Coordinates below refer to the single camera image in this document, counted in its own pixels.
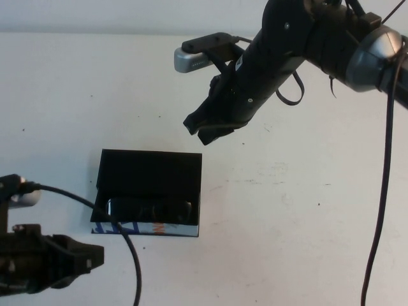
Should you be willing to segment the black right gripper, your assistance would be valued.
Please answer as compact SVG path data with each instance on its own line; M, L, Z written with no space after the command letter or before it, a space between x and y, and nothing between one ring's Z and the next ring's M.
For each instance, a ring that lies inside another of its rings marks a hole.
M242 55L213 78L208 97L183 121L190 135L208 145L243 128L279 88L279 59Z

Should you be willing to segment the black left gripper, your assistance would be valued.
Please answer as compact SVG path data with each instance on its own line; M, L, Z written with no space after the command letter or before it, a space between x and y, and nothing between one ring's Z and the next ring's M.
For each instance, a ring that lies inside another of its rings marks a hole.
M64 248L74 255L64 259ZM63 278L88 274L105 262L104 247L66 235L43 235L38 224L1 230L2 278Z

